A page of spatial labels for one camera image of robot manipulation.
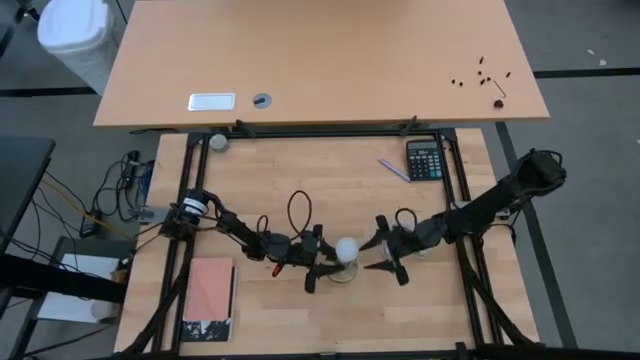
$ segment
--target pen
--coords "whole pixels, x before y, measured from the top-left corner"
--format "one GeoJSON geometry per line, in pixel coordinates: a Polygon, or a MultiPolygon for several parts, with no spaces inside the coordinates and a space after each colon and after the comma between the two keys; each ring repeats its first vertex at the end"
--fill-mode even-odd
{"type": "Polygon", "coordinates": [[[409,177],[405,174],[402,173],[402,171],[396,169],[395,167],[393,167],[393,165],[391,165],[387,160],[385,159],[378,159],[378,161],[380,162],[380,164],[382,164],[384,167],[386,167],[387,169],[393,171],[394,174],[400,176],[400,178],[402,178],[402,180],[406,181],[406,182],[411,182],[411,179],[409,179],[409,177]]]}

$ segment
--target black metal frame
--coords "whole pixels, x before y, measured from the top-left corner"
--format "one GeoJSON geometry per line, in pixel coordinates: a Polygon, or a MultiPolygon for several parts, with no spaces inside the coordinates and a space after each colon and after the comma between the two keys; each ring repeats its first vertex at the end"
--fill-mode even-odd
{"type": "MultiPolygon", "coordinates": [[[[229,131],[225,131],[225,136],[229,139],[250,139],[250,138],[292,138],[292,137],[365,137],[365,136],[402,136],[407,132],[403,130],[390,130],[390,129],[365,129],[361,128],[360,130],[343,130],[338,127],[333,127],[333,129],[325,129],[315,127],[311,130],[292,130],[291,128],[283,128],[283,130],[269,131],[269,132],[255,132],[253,130],[247,131],[247,129],[242,126],[234,127],[229,131]]],[[[464,166],[460,154],[460,148],[458,145],[458,140],[455,135],[455,129],[453,128],[443,128],[443,129],[420,129],[413,128],[410,130],[410,135],[412,136],[430,136],[434,137],[438,143],[441,153],[443,154],[443,168],[444,168],[444,176],[443,176],[443,184],[445,188],[445,198],[446,198],[446,206],[449,208],[450,204],[455,201],[455,193],[453,190],[453,184],[451,182],[451,175],[449,174],[449,168],[447,166],[447,157],[448,154],[445,152],[443,137],[448,141],[451,147],[451,156],[454,161],[456,173],[458,175],[458,180],[460,183],[460,191],[461,191],[461,200],[469,201],[471,200],[469,187],[467,184],[466,176],[464,174],[464,166]]],[[[186,152],[184,157],[184,162],[182,165],[182,175],[180,179],[180,187],[178,189],[178,200],[181,201],[184,197],[184,193],[187,189],[187,185],[189,182],[189,172],[191,169],[191,163],[193,161],[193,153],[195,150],[195,146],[198,143],[206,144],[208,142],[211,134],[209,133],[191,133],[188,135],[186,152]]],[[[208,151],[200,152],[200,159],[198,164],[198,170],[195,180],[196,187],[202,187],[204,183],[204,175],[207,164],[207,154],[208,151]]],[[[480,272],[482,285],[489,294],[491,294],[491,284],[488,275],[488,269],[486,265],[486,261],[484,259],[484,253],[482,251],[482,246],[480,245],[479,239],[472,239],[472,244],[474,247],[474,257],[476,258],[476,267],[480,272]]],[[[193,258],[193,249],[195,245],[195,239],[187,240],[187,249],[184,255],[184,262],[190,262],[193,258]]],[[[177,241],[171,241],[169,246],[169,251],[167,253],[167,262],[164,269],[163,276],[163,284],[162,289],[163,293],[161,295],[161,299],[166,295],[166,290],[170,287],[171,280],[173,278],[173,269],[175,267],[176,255],[177,255],[177,241]]],[[[478,306],[476,302],[475,292],[473,286],[471,285],[470,280],[465,277],[464,271],[462,270],[462,260],[460,256],[461,251],[465,251],[466,258],[466,250],[464,248],[464,244],[462,247],[457,247],[458,251],[458,260],[460,265],[460,270],[462,274],[462,280],[464,284],[465,290],[465,300],[467,302],[467,309],[469,312],[469,320],[471,331],[473,335],[474,343],[477,346],[485,344],[484,334],[482,330],[482,324],[480,322],[480,315],[478,312],[478,306]]],[[[181,338],[181,320],[183,315],[184,308],[184,296],[186,293],[186,287],[184,287],[178,298],[178,305],[176,308],[176,316],[173,327],[173,334],[171,339],[171,351],[179,353],[180,351],[180,338],[181,338]]],[[[494,338],[494,341],[497,344],[502,344],[502,333],[500,328],[493,316],[493,314],[487,308],[487,314],[489,316],[491,332],[494,338]]],[[[154,335],[152,351],[158,352],[162,348],[162,338],[163,338],[164,326],[161,325],[157,329],[156,334],[154,335]]],[[[457,343],[455,344],[455,350],[427,350],[427,351],[411,351],[411,352],[375,352],[375,353],[340,353],[341,359],[349,359],[349,358],[398,358],[405,359],[407,357],[428,357],[428,358],[459,358],[462,359],[465,356],[469,357],[472,353],[468,352],[464,347],[464,344],[457,343]]],[[[233,355],[233,356],[220,356],[220,355],[212,355],[212,356],[190,356],[190,357],[181,357],[184,359],[218,359],[218,358],[264,358],[264,359],[285,359],[285,358],[314,358],[317,359],[319,356],[327,356],[329,354],[278,354],[278,355],[233,355]]]]}

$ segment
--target book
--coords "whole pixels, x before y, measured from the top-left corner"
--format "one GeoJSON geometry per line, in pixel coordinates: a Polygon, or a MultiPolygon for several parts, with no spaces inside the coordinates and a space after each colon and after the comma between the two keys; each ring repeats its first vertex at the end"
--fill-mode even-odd
{"type": "Polygon", "coordinates": [[[232,258],[191,260],[183,342],[231,341],[237,269],[232,258]]]}

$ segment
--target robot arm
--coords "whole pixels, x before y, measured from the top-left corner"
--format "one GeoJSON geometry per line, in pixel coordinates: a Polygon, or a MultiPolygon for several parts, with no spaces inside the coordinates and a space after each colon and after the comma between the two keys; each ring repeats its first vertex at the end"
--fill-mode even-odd
{"type": "Polygon", "coordinates": [[[400,263],[402,257],[434,247],[442,238],[451,244],[465,235],[481,234],[491,225],[496,213],[522,205],[534,196],[551,193],[564,184],[566,177],[567,172],[562,168],[562,157],[558,153],[532,149],[496,186],[463,208],[445,211],[417,223],[413,231],[399,224],[390,229],[386,218],[379,215],[376,217],[376,235],[360,250],[383,244],[388,249],[389,259],[365,269],[390,271],[396,275],[400,285],[406,285],[409,277],[400,263]]]}
{"type": "Polygon", "coordinates": [[[272,276],[276,277],[285,265],[308,268],[305,279],[305,290],[315,291],[315,281],[325,275],[344,270],[344,266],[336,262],[335,249],[327,244],[322,236],[322,225],[315,225],[313,231],[300,232],[300,241],[292,243],[292,239],[284,234],[272,233],[266,228],[253,231],[238,215],[227,208],[213,193],[202,189],[187,191],[182,204],[171,204],[160,234],[178,241],[186,239],[198,231],[215,230],[226,234],[237,242],[245,256],[254,261],[263,261],[267,257],[277,263],[272,276]],[[213,204],[213,215],[209,213],[209,204],[213,204]],[[211,228],[200,228],[201,219],[214,220],[211,228]],[[322,254],[332,264],[318,264],[318,254],[322,254]]]}

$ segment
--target white trash bin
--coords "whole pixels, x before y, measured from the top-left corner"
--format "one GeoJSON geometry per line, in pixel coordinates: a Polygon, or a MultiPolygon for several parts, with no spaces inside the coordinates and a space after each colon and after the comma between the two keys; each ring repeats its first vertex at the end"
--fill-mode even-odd
{"type": "Polygon", "coordinates": [[[103,0],[51,0],[38,23],[38,41],[102,96],[118,52],[113,22],[103,0]]]}

